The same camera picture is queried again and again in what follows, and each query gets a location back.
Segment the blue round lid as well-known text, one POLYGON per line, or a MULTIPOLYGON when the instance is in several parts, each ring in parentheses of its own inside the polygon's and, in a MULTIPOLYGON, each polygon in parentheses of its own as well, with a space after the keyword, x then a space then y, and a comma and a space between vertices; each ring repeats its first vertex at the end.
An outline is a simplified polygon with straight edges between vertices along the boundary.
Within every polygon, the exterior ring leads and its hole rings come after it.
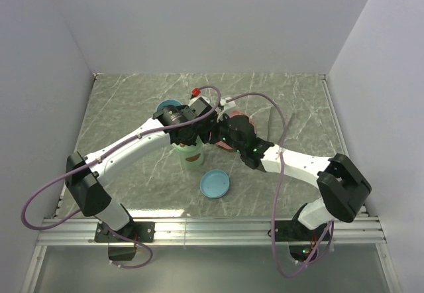
POLYGON ((229 175, 223 170, 210 170, 200 181, 202 194, 211 199, 223 197, 230 187, 229 175))

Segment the metal serving tongs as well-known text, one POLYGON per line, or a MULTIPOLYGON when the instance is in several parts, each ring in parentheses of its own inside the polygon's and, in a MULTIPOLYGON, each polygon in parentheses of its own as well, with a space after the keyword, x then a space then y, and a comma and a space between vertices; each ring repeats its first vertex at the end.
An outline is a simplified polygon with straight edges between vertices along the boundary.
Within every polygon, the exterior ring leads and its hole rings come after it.
POLYGON ((286 129, 284 129, 276 108, 271 107, 268 115, 266 140, 276 144, 279 143, 281 137, 288 134, 288 131, 294 122, 295 116, 295 112, 291 113, 291 115, 286 119, 286 129))

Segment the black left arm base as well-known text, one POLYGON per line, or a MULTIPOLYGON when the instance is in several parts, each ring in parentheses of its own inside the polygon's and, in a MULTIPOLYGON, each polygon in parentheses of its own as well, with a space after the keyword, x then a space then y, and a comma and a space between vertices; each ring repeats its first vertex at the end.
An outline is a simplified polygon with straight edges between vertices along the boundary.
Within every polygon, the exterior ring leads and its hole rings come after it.
POLYGON ((138 268, 147 265, 153 258, 153 251, 147 243, 153 243, 155 222, 131 220, 128 225, 118 231, 112 230, 105 223, 98 223, 94 243, 108 245, 107 253, 111 264, 121 268, 138 268), (145 262, 139 265, 127 265, 137 253, 138 248, 144 248, 148 253, 145 262))

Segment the blue cylindrical container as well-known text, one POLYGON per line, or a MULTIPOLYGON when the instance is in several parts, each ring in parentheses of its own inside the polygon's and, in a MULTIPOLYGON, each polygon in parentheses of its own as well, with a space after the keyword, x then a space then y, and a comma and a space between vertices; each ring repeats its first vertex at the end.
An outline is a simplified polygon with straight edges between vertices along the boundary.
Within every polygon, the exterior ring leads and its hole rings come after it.
POLYGON ((166 106, 180 106, 182 103, 176 99, 166 99, 164 101, 162 101, 161 103, 159 103, 156 107, 157 111, 162 110, 164 107, 166 106))

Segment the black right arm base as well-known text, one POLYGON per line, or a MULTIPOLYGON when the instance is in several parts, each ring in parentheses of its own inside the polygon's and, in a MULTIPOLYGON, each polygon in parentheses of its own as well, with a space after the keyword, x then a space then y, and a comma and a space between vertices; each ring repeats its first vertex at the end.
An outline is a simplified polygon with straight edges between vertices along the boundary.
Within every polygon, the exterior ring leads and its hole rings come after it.
POLYGON ((302 263, 307 260, 312 250, 317 246, 317 241, 327 226, 324 223, 314 230, 309 230, 302 225, 297 219, 306 205, 302 205, 291 220, 277 220, 275 222, 276 242, 307 242, 306 245, 289 245, 291 257, 302 263))

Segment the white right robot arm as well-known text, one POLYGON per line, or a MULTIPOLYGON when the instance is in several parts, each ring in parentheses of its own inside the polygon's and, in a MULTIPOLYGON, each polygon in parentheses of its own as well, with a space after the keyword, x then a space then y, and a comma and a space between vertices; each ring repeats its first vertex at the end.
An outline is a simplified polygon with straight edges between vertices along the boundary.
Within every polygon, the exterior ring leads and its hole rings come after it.
POLYGON ((312 156, 282 148, 258 137, 246 115, 229 117, 224 113, 211 132, 211 142, 229 145, 253 170, 282 173, 319 190, 321 197, 304 205, 291 225, 301 240, 330 220, 352 222, 372 191, 348 156, 312 156))

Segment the green cylindrical container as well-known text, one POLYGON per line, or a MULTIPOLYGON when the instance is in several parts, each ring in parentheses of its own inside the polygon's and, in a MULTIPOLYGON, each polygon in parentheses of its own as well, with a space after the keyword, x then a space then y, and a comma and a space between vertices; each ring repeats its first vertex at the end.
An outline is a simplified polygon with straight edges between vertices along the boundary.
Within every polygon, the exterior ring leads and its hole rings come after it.
POLYGON ((203 143, 197 143, 191 146, 173 144, 172 146, 176 150, 183 168, 191 170, 203 164, 203 143))

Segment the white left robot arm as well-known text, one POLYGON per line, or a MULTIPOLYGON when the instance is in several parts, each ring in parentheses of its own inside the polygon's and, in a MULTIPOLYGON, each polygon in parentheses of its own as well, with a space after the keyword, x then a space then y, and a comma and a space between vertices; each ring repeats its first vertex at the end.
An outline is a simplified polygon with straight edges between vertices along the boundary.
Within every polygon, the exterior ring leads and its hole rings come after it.
POLYGON ((106 191, 126 167, 151 152, 171 144, 194 145, 207 140, 217 122, 217 112, 202 97, 189 105, 167 105, 139 128, 109 146, 82 156, 75 152, 67 159, 66 187, 86 217, 94 216, 110 227, 118 241, 127 241, 134 232, 131 216, 106 191))

